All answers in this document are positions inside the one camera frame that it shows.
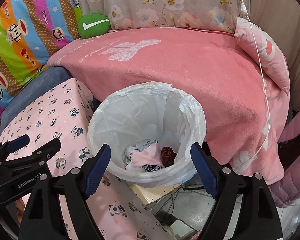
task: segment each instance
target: green stripe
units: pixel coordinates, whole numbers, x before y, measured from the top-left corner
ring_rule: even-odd
[[[11,74],[15,77],[20,85],[24,86],[24,80],[31,75],[24,62],[15,54],[13,47],[8,43],[6,39],[6,30],[3,29],[3,25],[0,18],[0,56],[10,70]]]
[[[79,7],[79,8],[74,8],[74,14],[75,14],[75,17],[76,17],[76,19],[77,19],[77,22],[79,22],[79,20],[81,20],[81,18],[82,18],[81,7]]]

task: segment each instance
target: pink quilted jacket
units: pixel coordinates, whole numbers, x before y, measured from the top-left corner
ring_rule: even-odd
[[[279,141],[284,142],[300,134],[300,112],[284,128]],[[285,171],[284,177],[269,186],[278,207],[287,207],[300,197],[300,155]]]

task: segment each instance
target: white cable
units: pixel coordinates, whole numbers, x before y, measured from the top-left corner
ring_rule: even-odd
[[[243,166],[244,164],[246,164],[248,161],[250,161],[252,158],[254,158],[260,152],[261,148],[263,147],[264,143],[266,142],[266,140],[268,138],[269,131],[270,131],[270,124],[271,124],[270,110],[269,110],[269,103],[268,103],[268,96],[267,96],[267,91],[266,91],[266,83],[265,83],[265,79],[264,79],[264,76],[263,76],[263,69],[261,67],[261,61],[260,61],[260,56],[259,56],[259,51],[258,51],[258,47],[257,47],[257,42],[256,42],[254,30],[252,28],[252,23],[251,23],[251,21],[249,19],[248,12],[247,12],[246,6],[243,3],[243,0],[241,0],[241,4],[240,5],[241,5],[242,15],[245,16],[248,19],[249,23],[250,23],[251,32],[252,32],[252,35],[253,35],[254,41],[255,41],[255,46],[256,46],[257,55],[258,55],[258,61],[259,61],[259,66],[260,66],[261,77],[263,79],[263,88],[264,88],[264,93],[265,93],[265,97],[266,97],[267,113],[268,113],[268,116],[269,116],[269,120],[268,120],[268,124],[269,125],[268,125],[268,131],[267,131],[267,134],[266,134],[266,138],[263,141],[263,143],[261,144],[261,146],[259,147],[259,149],[256,151],[256,153],[251,158],[249,158],[249,160],[245,161],[240,166],[236,167],[235,170],[238,169],[239,167]]]

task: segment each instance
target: colorful striped cushion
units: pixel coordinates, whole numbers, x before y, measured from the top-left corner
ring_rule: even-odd
[[[78,0],[6,0],[0,8],[0,116],[51,55],[79,38]]]

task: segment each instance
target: red star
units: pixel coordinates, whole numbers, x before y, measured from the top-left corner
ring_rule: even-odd
[[[26,49],[22,49],[21,54],[24,56],[26,54]]]

